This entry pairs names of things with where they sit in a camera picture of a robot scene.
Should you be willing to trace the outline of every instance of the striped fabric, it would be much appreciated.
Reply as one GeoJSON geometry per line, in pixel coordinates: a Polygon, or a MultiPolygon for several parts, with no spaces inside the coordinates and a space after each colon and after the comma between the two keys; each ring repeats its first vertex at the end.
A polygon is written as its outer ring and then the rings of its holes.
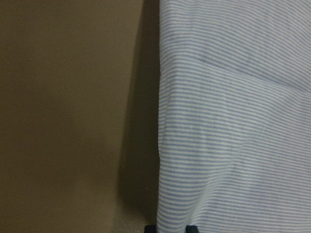
{"type": "Polygon", "coordinates": [[[311,0],[161,0],[157,229],[311,233],[311,0]]]}

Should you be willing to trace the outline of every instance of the fabric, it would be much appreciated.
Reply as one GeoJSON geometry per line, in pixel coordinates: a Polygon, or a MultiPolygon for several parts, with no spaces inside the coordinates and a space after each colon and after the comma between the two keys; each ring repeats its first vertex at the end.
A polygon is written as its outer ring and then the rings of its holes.
{"type": "Polygon", "coordinates": [[[161,0],[159,233],[311,232],[311,1],[161,0]]]}

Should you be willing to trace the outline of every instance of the black object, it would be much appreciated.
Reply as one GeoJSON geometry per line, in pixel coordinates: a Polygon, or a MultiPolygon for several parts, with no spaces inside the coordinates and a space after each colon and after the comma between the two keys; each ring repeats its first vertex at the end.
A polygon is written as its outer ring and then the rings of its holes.
{"type": "MultiPolygon", "coordinates": [[[[155,225],[147,225],[145,226],[144,233],[156,233],[155,225]]],[[[186,226],[186,233],[199,233],[197,226],[186,226]]]]}

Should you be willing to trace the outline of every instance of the blue and white striped cloth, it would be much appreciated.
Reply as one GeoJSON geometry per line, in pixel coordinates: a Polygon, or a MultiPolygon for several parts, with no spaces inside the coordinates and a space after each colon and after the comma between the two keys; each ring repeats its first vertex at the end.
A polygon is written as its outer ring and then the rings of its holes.
{"type": "Polygon", "coordinates": [[[157,229],[311,233],[311,0],[161,0],[157,229]]]}

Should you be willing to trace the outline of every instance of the brown background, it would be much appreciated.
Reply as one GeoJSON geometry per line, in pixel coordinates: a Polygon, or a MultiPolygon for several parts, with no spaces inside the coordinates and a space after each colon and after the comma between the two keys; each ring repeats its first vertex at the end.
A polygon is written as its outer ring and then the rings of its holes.
{"type": "Polygon", "coordinates": [[[0,232],[156,221],[158,2],[0,2],[0,232]]]}

